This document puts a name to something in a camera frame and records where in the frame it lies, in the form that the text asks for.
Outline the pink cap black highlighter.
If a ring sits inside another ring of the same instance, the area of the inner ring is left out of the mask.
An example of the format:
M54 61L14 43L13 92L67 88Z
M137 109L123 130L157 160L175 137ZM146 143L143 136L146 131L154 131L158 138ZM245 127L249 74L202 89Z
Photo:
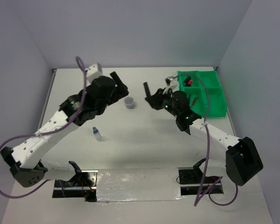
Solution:
M189 80L187 83L186 83L186 87L191 87L193 85L193 81L192 80Z

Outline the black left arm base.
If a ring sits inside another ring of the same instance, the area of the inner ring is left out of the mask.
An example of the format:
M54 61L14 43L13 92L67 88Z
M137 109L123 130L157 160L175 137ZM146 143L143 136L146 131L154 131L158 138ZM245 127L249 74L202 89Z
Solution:
M55 180L52 198L81 198L97 202L98 170L83 170L82 177L74 182Z

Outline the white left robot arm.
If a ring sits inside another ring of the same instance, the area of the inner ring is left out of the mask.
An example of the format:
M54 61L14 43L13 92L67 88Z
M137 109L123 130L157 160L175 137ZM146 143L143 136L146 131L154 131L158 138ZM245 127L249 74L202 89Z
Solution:
M116 72L99 76L86 87L86 93L69 96L54 116L20 145L4 147L0 154L10 166L14 179L23 187L36 185L44 179L61 179L71 186L82 180L82 171L71 160L64 164L43 160L44 155L59 141L77 130L86 121L104 113L107 106L128 95L128 88Z

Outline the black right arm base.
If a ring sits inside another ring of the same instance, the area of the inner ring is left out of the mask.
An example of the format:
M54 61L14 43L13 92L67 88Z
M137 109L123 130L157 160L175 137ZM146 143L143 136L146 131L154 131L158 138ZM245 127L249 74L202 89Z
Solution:
M180 185L180 191L182 196L196 195L199 190L203 172L200 169L201 164L195 164L193 167L178 168L178 177L176 182ZM205 192L215 181L219 179L219 176L206 176L202 191L200 194ZM215 189L212 190L211 194L223 194L223 188L221 181L216 184Z

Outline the blue cap black highlighter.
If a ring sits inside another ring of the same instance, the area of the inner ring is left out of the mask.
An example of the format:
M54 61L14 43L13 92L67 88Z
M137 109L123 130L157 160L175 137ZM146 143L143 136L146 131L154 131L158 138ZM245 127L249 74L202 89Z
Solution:
M184 79L182 85L183 85L184 87L186 87L185 85L186 85L186 83L187 83L189 80L192 80L191 76L187 76L187 77Z

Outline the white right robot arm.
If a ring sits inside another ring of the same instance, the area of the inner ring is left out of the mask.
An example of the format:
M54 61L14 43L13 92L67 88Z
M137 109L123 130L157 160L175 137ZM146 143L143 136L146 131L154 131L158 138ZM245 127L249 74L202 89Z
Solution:
M210 144L225 153L225 170L230 180L238 186L245 185L263 169L263 163L252 139L230 135L207 123L192 111L189 99L183 91L172 91L172 87L159 88L151 94L147 82L143 84L145 100L155 110L164 109L175 117L175 123L182 132L207 138Z

